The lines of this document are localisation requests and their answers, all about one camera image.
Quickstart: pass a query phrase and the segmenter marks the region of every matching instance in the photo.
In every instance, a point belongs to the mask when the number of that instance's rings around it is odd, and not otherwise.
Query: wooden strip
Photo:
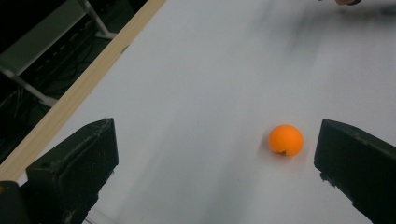
[[[148,0],[134,15],[58,103],[0,165],[0,180],[17,181],[23,175],[25,168],[38,157],[53,136],[64,126],[164,2],[165,0]]]

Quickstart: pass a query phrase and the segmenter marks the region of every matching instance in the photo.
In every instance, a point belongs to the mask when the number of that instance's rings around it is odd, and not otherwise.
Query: white table
[[[322,119],[396,145],[390,1],[168,0],[46,150],[114,118],[116,223],[371,223],[313,165]],[[291,159],[266,135],[304,134]]]

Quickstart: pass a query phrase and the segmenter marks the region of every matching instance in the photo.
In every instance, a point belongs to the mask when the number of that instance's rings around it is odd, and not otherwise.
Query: small orange object
[[[268,138],[269,147],[275,154],[283,157],[297,155],[304,145],[304,138],[300,131],[289,125],[276,126]]]

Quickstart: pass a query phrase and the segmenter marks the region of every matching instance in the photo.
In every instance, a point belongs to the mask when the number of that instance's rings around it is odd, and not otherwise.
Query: table
[[[1,178],[18,179],[15,164],[37,156],[24,149],[44,153],[111,117],[120,165],[95,208],[116,223],[370,223],[322,182],[313,158],[322,119],[396,145],[393,5],[162,4],[148,1],[131,20],[140,26],[128,24],[86,73],[103,79],[83,75],[2,164]],[[127,34],[136,38],[121,55]],[[266,135],[280,123],[304,134],[295,158],[268,151]]]

